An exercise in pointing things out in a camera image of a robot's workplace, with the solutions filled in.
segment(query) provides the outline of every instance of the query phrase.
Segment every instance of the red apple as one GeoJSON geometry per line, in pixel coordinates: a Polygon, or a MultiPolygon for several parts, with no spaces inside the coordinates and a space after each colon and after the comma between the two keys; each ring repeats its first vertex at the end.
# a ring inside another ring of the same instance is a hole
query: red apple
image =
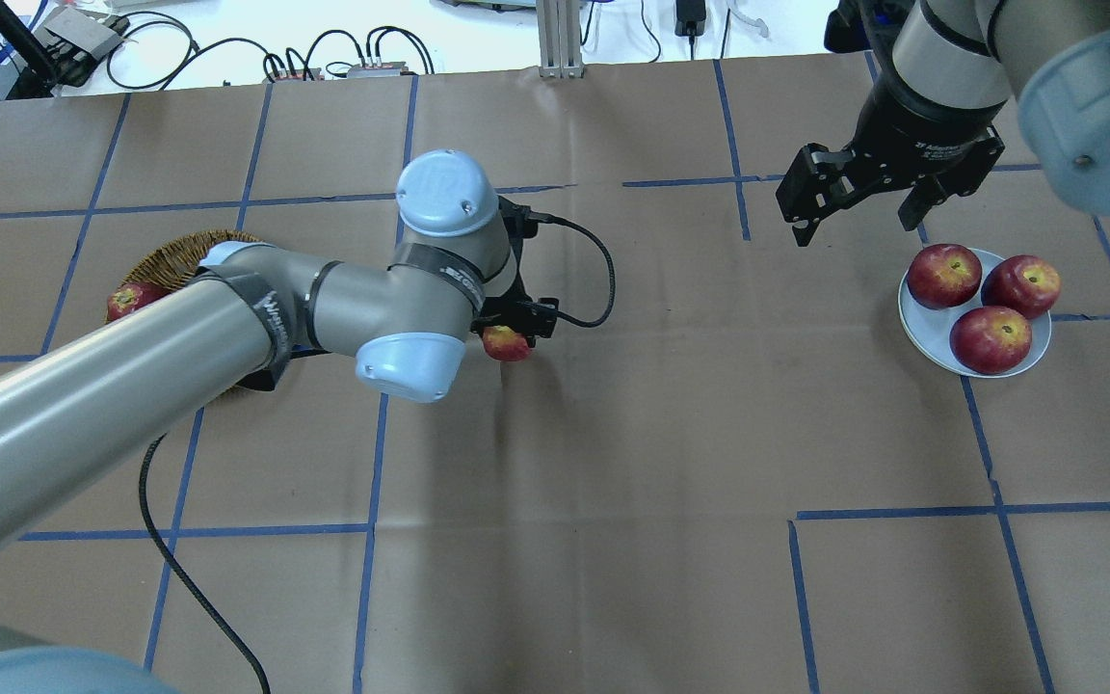
{"type": "Polygon", "coordinates": [[[482,329],[482,346],[494,360],[518,362],[529,355],[529,343],[507,325],[488,325],[482,329]]]}
{"type": "Polygon", "coordinates": [[[937,243],[916,255],[907,289],[921,306],[948,309],[969,302],[982,281],[982,264],[966,245],[937,243]]]}
{"type": "Polygon", "coordinates": [[[1006,306],[979,306],[957,319],[948,346],[966,369],[1005,373],[1030,353],[1030,321],[1006,306]]]}
{"type": "Polygon", "coordinates": [[[1013,255],[982,281],[986,306],[1008,306],[1026,320],[1036,320],[1061,298],[1061,273],[1036,255],[1013,255]]]}
{"type": "Polygon", "coordinates": [[[162,295],[169,294],[164,286],[150,284],[145,281],[129,281],[119,289],[105,302],[105,321],[112,322],[121,319],[128,313],[139,311],[147,304],[155,302],[162,295]]]}

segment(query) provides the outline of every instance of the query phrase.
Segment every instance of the bowl of apples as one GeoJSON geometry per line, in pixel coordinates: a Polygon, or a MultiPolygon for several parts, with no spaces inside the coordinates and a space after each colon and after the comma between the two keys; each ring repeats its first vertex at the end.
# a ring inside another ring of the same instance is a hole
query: bowl of apples
{"type": "Polygon", "coordinates": [[[956,243],[926,247],[901,278],[898,316],[914,346],[944,369],[1007,378],[1033,368],[1052,341],[1061,275],[1036,255],[956,243]]]}

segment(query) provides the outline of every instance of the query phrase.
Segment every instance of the white plate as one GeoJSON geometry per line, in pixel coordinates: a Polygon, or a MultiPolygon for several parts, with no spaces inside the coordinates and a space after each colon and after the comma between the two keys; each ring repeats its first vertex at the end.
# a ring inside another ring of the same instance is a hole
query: white plate
{"type": "MultiPolygon", "coordinates": [[[[988,276],[991,268],[999,265],[1001,260],[1005,260],[1000,255],[988,253],[987,251],[979,251],[978,249],[970,249],[970,251],[973,251],[975,255],[979,257],[979,263],[982,264],[983,278],[988,276]]],[[[916,348],[919,348],[919,351],[925,356],[937,362],[941,368],[951,370],[956,374],[972,378],[1008,378],[1020,374],[1023,370],[1032,368],[1032,365],[1039,363],[1039,360],[1043,359],[1043,353],[1048,351],[1048,343],[1052,342],[1051,313],[1043,313],[1043,315],[1030,321],[1030,353],[1026,355],[1026,359],[1017,368],[1006,370],[1005,373],[990,375],[979,373],[973,369],[966,369],[965,365],[961,365],[961,362],[957,361],[957,356],[953,355],[953,351],[948,346],[948,333],[952,330],[957,319],[961,318],[961,313],[968,312],[970,309],[978,309],[979,306],[982,306],[982,300],[979,299],[979,293],[976,291],[969,302],[962,303],[960,306],[934,311],[916,302],[916,298],[907,289],[906,274],[902,274],[901,281],[898,284],[898,318],[901,319],[902,330],[907,331],[907,338],[916,344],[916,348]]]]}

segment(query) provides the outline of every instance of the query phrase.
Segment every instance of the white cable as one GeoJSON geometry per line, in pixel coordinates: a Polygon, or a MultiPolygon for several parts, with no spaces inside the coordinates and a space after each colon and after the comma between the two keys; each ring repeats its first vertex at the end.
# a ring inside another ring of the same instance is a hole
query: white cable
{"type": "Polygon", "coordinates": [[[761,18],[750,18],[745,14],[743,10],[739,9],[739,0],[727,0],[727,8],[730,12],[735,12],[735,18],[744,22],[745,26],[754,26],[761,32],[763,39],[768,39],[770,37],[770,26],[765,23],[765,19],[761,18]]]}

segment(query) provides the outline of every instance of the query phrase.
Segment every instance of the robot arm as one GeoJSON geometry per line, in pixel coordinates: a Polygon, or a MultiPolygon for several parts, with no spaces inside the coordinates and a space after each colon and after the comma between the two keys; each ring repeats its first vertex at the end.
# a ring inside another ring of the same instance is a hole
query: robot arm
{"type": "Polygon", "coordinates": [[[431,403],[494,313],[549,338],[554,316],[521,283],[518,208],[476,162],[414,159],[397,203],[408,229],[386,271],[223,243],[185,289],[1,376],[0,549],[239,379],[270,390],[295,344],[356,356],[367,385],[431,403]],[[498,311],[509,298],[527,309],[498,311]]]}
{"type": "Polygon", "coordinates": [[[911,190],[908,231],[950,194],[973,193],[1005,150],[991,119],[1010,92],[1057,194],[1110,215],[1110,3],[840,0],[825,48],[871,48],[880,74],[850,143],[806,145],[779,185],[800,245],[872,193],[911,190]]]}

